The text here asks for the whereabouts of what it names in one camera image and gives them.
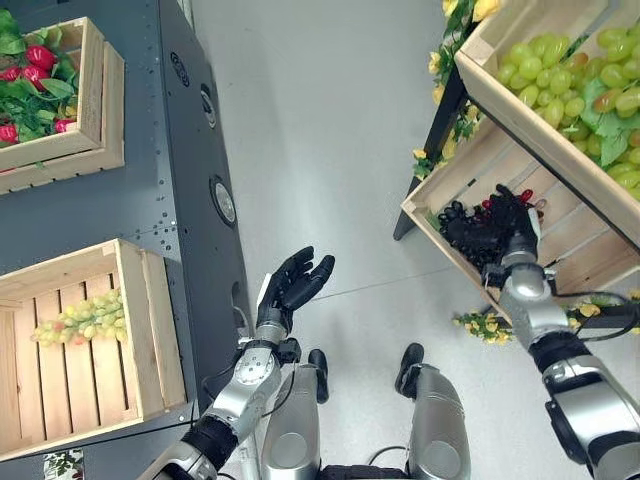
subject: black joint cover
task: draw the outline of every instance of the black joint cover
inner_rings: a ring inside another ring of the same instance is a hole
[[[218,471],[238,446],[238,438],[231,427],[210,415],[198,420],[182,441],[202,452]]]

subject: wooden slat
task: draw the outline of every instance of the wooden slat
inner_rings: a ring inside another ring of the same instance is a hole
[[[18,379],[13,315],[0,312],[0,453],[20,442]]]
[[[101,275],[86,282],[87,298],[104,295],[111,290],[111,279]],[[112,425],[122,421],[125,411],[125,396],[120,365],[118,342],[114,339],[95,337],[91,341],[93,366],[100,424]]]
[[[75,284],[60,290],[62,310],[85,299],[84,286]],[[94,395],[91,352],[88,343],[66,344],[67,380],[73,432],[86,432],[98,426],[98,406]]]
[[[22,309],[15,313],[15,323],[20,424],[22,438],[30,445],[43,442],[45,439],[38,345],[31,341],[31,335],[36,327],[33,299],[23,302]]]
[[[138,386],[138,413],[146,419],[164,411],[164,402],[151,331],[142,253],[135,245],[123,241],[116,243],[116,251],[131,357]]]
[[[162,398],[164,406],[170,408],[183,404],[186,397],[173,310],[169,299],[167,272],[164,259],[159,255],[143,251],[142,259]]]
[[[38,325],[55,320],[60,313],[58,292],[44,293],[36,297]],[[40,377],[42,403],[48,439],[71,433],[69,398],[62,345],[52,344],[40,348]]]

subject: robot leg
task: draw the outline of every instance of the robot leg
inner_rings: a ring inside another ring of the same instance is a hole
[[[309,362],[296,369],[293,387],[290,374],[278,392],[274,405],[282,407],[269,419],[263,480],[314,480],[320,469],[318,403],[328,399],[327,364],[320,350],[309,354]]]

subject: grape cluster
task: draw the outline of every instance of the grape cluster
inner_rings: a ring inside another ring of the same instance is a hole
[[[640,108],[640,24],[602,30],[597,43],[604,57],[575,53],[565,59],[567,36],[546,33],[516,43],[500,60],[496,78],[573,145],[594,160],[601,156],[602,137],[580,119],[585,88],[599,79],[608,90],[590,106],[599,114],[636,117]],[[640,200],[640,129],[629,136],[627,150],[607,173]]]
[[[68,306],[56,320],[41,322],[31,339],[42,347],[73,341],[82,345],[97,335],[127,340],[120,289],[110,290],[104,295],[83,300]]]

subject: green grapes in crate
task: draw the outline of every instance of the green grapes in crate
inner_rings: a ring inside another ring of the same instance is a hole
[[[73,342],[82,345],[100,336],[127,340],[127,326],[120,289],[70,305],[55,320],[46,320],[35,329],[32,340],[43,347]]]

